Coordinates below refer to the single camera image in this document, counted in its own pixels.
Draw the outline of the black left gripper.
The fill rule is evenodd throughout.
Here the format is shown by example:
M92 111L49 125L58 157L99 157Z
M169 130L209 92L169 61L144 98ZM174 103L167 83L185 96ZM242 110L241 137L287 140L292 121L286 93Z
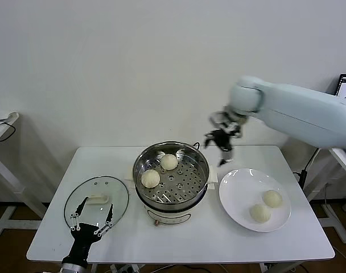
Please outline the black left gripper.
M69 254L63 258L62 264L69 263L78 266L87 266L87 258L91 245L101 239L98 235L105 235L113 226L113 204L110 205L105 224L101 228L98 229L97 226L80 223L80 216L88 198L88 196L85 197L77 206L76 210L70 214L72 223L70 229L74 230L71 231L74 242Z

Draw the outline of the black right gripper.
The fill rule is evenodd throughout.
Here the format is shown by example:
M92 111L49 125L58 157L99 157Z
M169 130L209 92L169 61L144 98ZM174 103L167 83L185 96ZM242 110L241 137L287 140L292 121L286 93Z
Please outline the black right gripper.
M221 151L218 167L223 166L232 161L233 150L230 143L230 135L222 129L217 129L206 133L204 147L207 148L211 142L214 143Z

